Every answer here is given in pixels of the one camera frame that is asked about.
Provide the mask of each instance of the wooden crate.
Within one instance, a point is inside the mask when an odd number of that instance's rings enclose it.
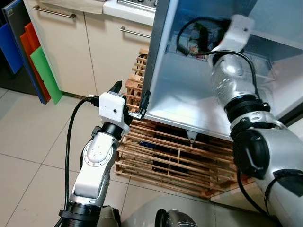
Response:
[[[136,74],[125,85],[133,112],[139,109],[146,62],[147,56],[137,58]],[[178,192],[210,198],[237,182],[232,142],[199,134],[191,144],[185,130],[158,122],[134,120],[117,151],[117,174]]]

